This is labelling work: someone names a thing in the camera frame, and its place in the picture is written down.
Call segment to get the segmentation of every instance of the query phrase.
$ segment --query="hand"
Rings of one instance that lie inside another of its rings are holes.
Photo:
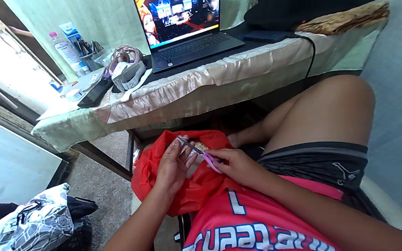
[[[178,139],[173,140],[168,146],[159,162],[158,176],[154,185],[155,187],[159,187],[159,189],[166,189],[173,195],[181,189],[187,175],[187,169],[195,162],[198,156],[195,153],[188,158],[188,155],[192,151],[190,147],[187,147],[180,155],[182,148],[183,145],[181,145]]]
[[[229,161],[229,165],[213,163],[215,168],[227,174],[237,183],[252,188],[260,182],[261,177],[268,172],[257,162],[247,156],[242,150],[238,149],[221,149],[207,150],[212,156],[222,158]]]

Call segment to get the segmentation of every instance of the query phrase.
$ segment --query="table leg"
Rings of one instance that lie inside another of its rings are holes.
[[[78,144],[75,144],[72,148],[75,150],[83,153],[84,155],[90,157],[97,163],[101,164],[102,166],[110,169],[114,173],[118,174],[120,177],[131,181],[131,177],[133,173],[131,170],[124,168],[122,165],[117,163],[114,159],[109,157],[106,153],[101,151],[95,145],[91,144],[89,141],[84,141]]]
[[[128,142],[126,146],[126,167],[130,167],[131,177],[133,176],[133,153],[135,134],[132,130],[128,131]]]

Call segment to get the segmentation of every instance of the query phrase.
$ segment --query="headphones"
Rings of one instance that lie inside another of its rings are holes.
[[[131,63],[131,61],[133,61],[133,66],[138,64],[142,59],[143,54],[139,49],[134,48],[131,45],[119,45],[114,50],[113,55],[111,56],[111,62],[105,68],[103,75],[105,77],[113,75],[113,72],[119,62]]]

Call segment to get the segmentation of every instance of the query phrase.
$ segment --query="scissor blade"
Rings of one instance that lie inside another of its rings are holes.
[[[203,151],[201,151],[201,150],[199,150],[197,147],[191,145],[191,144],[190,144],[189,142],[187,142],[184,138],[178,136],[178,139],[181,140],[184,145],[187,145],[188,147],[192,148],[192,149],[195,150],[197,153],[199,153],[199,154],[204,154]]]

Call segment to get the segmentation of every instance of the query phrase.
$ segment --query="red jersey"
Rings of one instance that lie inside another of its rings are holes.
[[[342,191],[319,182],[281,177],[339,201],[343,195]],[[240,193],[228,191],[209,199],[194,218],[183,251],[224,249],[339,250],[280,203],[245,188]]]

